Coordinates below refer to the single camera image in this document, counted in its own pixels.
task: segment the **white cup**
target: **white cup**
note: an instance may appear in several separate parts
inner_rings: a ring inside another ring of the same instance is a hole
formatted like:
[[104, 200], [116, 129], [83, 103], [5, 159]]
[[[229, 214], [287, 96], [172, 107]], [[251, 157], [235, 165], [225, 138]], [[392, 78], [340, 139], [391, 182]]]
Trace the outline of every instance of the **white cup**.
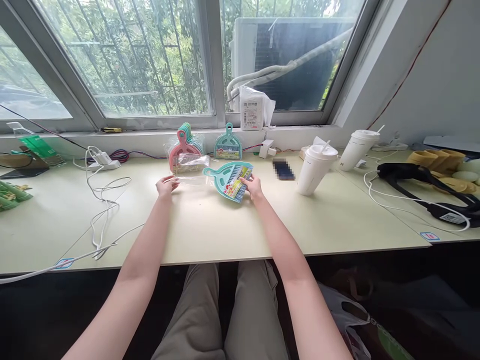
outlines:
[[312, 195], [323, 177], [329, 172], [330, 166], [339, 158], [339, 152], [331, 146], [312, 145], [305, 152], [305, 160], [298, 178], [297, 192], [302, 195]]
[[352, 170], [373, 145], [380, 140], [380, 133], [371, 130], [355, 131], [338, 162], [338, 169]]

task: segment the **white desk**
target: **white desk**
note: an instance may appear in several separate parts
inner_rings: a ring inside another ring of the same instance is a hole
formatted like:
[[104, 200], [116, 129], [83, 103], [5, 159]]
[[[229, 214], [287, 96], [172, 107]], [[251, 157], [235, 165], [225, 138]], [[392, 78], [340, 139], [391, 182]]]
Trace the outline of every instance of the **white desk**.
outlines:
[[[2, 174], [9, 172], [0, 169]], [[90, 183], [101, 187], [128, 173], [127, 167], [100, 172]], [[0, 212], [0, 274], [26, 273], [54, 265], [89, 229], [92, 217], [106, 208], [92, 195], [85, 171], [71, 164], [36, 177], [3, 181], [28, 184], [32, 189], [27, 192], [33, 197]], [[126, 189], [112, 189], [105, 194], [116, 200]]]
[[[398, 153], [385, 158], [384, 162], [403, 163], [409, 157], [410, 153], [411, 153], [410, 150], [399, 151]], [[369, 156], [376, 157], [376, 158], [381, 158], [389, 154], [391, 154], [391, 152], [370, 151], [368, 153]], [[364, 184], [364, 174], [375, 170], [377, 166], [378, 165], [376, 164], [375, 161], [367, 161], [366, 169], [355, 168], [352, 171], [347, 171], [347, 172], [339, 171], [339, 173], [342, 174], [346, 179], [351, 181], [359, 189], [361, 189], [363, 192], [367, 194], [368, 188]], [[368, 179], [372, 179], [374, 175], [375, 174], [372, 173], [372, 174], [369, 174], [367, 177]], [[458, 200], [456, 197], [436, 191], [432, 188], [431, 185], [422, 183], [420, 181], [416, 181], [416, 180], [403, 181], [401, 185], [407, 191], [418, 196], [422, 200], [465, 206], [465, 204], [462, 201]], [[391, 187], [388, 183], [386, 183], [382, 179], [376, 179], [375, 181], [373, 181], [372, 188], [382, 193], [392, 194], [396, 196], [404, 196], [403, 194], [396, 191], [393, 187]], [[430, 223], [431, 225], [437, 228], [446, 229], [446, 230], [461, 229], [459, 225], [449, 224], [448, 222], [435, 219], [432, 215], [430, 215], [427, 209], [425, 209], [423, 206], [419, 205], [415, 201], [398, 199], [390, 196], [384, 196], [375, 192], [372, 192], [372, 194], [373, 194], [373, 197], [379, 203], [385, 204], [387, 206], [395, 207], [395, 208], [408, 210], [420, 216], [426, 222]], [[393, 210], [393, 209], [388, 209], [388, 211], [394, 214], [399, 220], [401, 220], [404, 224], [406, 224], [409, 228], [411, 228], [417, 234], [433, 233], [437, 235], [440, 238], [440, 240], [432, 241], [431, 242], [432, 244], [448, 243], [448, 242], [456, 242], [456, 241], [480, 240], [480, 228], [471, 228], [461, 232], [447, 232], [447, 231], [442, 231], [432, 226], [429, 226], [427, 223], [425, 223], [421, 219], [405, 211], [399, 211], [399, 210]]]
[[[297, 153], [282, 154], [298, 176], [302, 160]], [[275, 211], [305, 255], [341, 254], [428, 247], [410, 226], [373, 203], [359, 186], [337, 171], [325, 176], [314, 195], [295, 192], [295, 181], [278, 180], [272, 160], [247, 154], [254, 173]], [[224, 161], [212, 161], [219, 168]], [[95, 187], [129, 176], [130, 185], [106, 193], [118, 201], [106, 231], [104, 245], [145, 222], [157, 197], [155, 183], [169, 173], [166, 160], [135, 158], [114, 171], [92, 178]], [[15, 209], [0, 213], [0, 274], [40, 270], [62, 258], [75, 258], [94, 250], [91, 218], [105, 205], [86, 185], [85, 173], [72, 165], [38, 177], [15, 179], [29, 184], [34, 197]], [[262, 226], [249, 196], [242, 204], [223, 198], [212, 186], [183, 184], [174, 192], [172, 221], [164, 264], [190, 264], [271, 256]], [[140, 229], [124, 236], [117, 246], [95, 261], [90, 257], [69, 270], [119, 268]]]
[[[282, 154], [297, 176], [302, 160], [297, 153]], [[263, 192], [295, 237], [305, 255], [324, 255], [405, 248], [429, 243], [393, 214], [373, 203], [367, 194], [336, 171], [322, 180], [314, 195], [295, 192], [295, 181], [278, 180], [272, 160], [251, 154], [244, 160], [254, 166]], [[219, 168], [224, 161], [212, 162]], [[169, 168], [166, 161], [135, 159], [124, 165], [133, 178], [118, 199], [120, 210], [112, 219], [105, 244], [143, 223], [155, 202], [155, 182]], [[271, 256], [261, 223], [249, 196], [242, 204], [223, 198], [215, 188], [184, 185], [175, 191], [172, 221], [163, 259], [164, 264], [264, 259]], [[118, 268], [140, 232], [124, 236], [99, 261], [89, 257], [70, 269]], [[90, 232], [85, 233], [63, 258], [92, 251]]]

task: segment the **window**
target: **window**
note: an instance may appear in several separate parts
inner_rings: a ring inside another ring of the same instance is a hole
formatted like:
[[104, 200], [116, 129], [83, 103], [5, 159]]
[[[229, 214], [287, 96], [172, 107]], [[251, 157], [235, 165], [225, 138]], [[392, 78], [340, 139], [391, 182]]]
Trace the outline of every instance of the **window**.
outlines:
[[35, 0], [107, 118], [209, 112], [190, 0]]
[[220, 0], [226, 110], [239, 112], [242, 84], [277, 111], [322, 110], [363, 4]]
[[379, 1], [2, 0], [0, 81], [42, 103], [0, 103], [59, 131], [217, 128], [245, 84], [273, 125], [325, 124]]
[[[0, 27], [0, 104], [31, 119], [71, 118], [59, 99]], [[0, 107], [1, 120], [19, 116]]]

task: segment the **pink dustpan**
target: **pink dustpan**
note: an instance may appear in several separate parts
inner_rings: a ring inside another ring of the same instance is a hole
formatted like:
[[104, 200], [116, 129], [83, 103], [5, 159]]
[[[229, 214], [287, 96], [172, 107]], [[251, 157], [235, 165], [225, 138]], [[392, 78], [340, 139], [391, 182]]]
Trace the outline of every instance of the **pink dustpan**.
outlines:
[[202, 155], [195, 146], [190, 145], [187, 142], [187, 134], [185, 131], [178, 130], [176, 134], [178, 136], [178, 145], [171, 150], [170, 156], [168, 157], [168, 162], [170, 163], [170, 170], [172, 173], [174, 172], [175, 161], [178, 159], [180, 154]]

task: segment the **person's left hand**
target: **person's left hand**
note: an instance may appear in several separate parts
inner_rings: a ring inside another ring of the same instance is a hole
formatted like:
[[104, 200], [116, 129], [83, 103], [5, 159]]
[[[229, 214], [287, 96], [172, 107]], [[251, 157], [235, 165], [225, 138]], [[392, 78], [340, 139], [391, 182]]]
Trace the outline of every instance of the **person's left hand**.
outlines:
[[180, 185], [178, 179], [173, 175], [162, 177], [156, 183], [156, 189], [158, 191], [159, 198], [172, 197], [172, 191], [178, 188]]

